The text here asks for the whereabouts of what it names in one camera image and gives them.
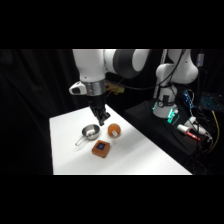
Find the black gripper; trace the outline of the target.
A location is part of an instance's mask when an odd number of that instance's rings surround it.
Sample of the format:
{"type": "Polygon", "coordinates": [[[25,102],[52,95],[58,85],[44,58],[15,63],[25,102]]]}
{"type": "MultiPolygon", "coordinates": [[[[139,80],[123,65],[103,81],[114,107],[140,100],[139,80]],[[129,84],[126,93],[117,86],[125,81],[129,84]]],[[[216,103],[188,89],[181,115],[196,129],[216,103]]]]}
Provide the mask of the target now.
{"type": "Polygon", "coordinates": [[[88,96],[87,101],[94,116],[98,118],[99,125],[103,126],[104,122],[111,116],[105,109],[105,95],[88,96]]]}

